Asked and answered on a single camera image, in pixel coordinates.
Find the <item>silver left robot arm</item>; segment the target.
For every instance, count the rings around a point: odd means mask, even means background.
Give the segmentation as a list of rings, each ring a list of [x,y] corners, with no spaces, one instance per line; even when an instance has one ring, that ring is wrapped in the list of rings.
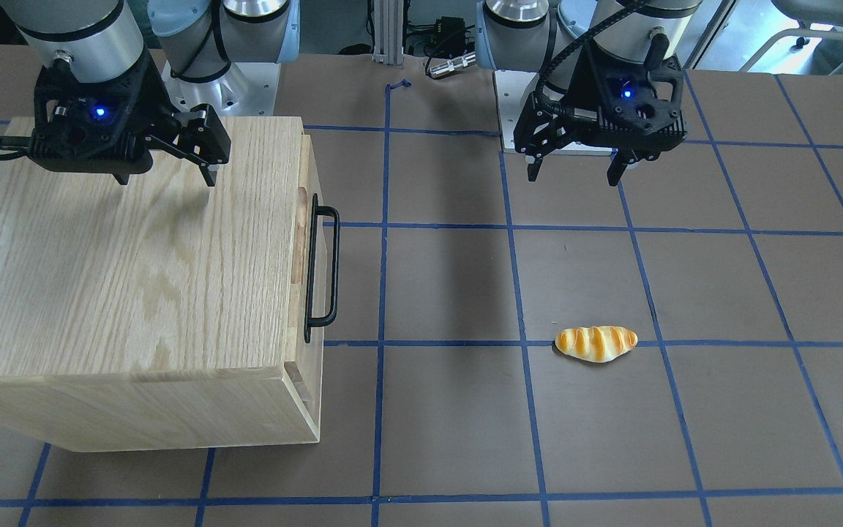
[[[475,52],[483,69],[524,71],[512,146],[535,181],[573,143],[612,151],[610,186],[688,136],[677,43],[699,1],[599,1],[590,23],[576,1],[482,1]]]

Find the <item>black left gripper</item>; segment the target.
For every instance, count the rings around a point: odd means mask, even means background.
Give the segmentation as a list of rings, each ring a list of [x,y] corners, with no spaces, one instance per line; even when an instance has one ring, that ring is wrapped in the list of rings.
[[[596,41],[582,47],[564,113],[542,106],[535,92],[525,98],[513,127],[513,146],[526,156],[526,176],[535,182],[545,157],[575,143],[617,149],[607,183],[642,161],[655,161],[686,139],[681,109],[683,74],[676,56],[666,56],[669,39],[652,33],[643,39],[643,61],[613,56]]]

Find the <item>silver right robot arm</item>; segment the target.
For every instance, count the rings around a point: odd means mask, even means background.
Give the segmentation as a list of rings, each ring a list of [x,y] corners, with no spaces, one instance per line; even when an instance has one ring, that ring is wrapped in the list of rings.
[[[227,116],[255,116],[264,87],[242,64],[294,61],[298,1],[150,1],[151,32],[168,68],[155,67],[127,1],[4,1],[40,58],[34,129],[0,137],[0,160],[49,171],[106,173],[119,184],[164,151],[198,166],[207,186],[231,159]]]

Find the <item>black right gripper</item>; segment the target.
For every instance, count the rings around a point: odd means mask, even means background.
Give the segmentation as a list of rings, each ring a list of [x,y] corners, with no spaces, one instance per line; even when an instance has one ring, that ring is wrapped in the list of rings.
[[[119,77],[81,83],[66,60],[41,67],[34,84],[29,157],[49,171],[109,173],[119,184],[153,166],[150,149],[198,165],[207,187],[230,161],[231,138],[211,105],[175,108],[150,51]]]

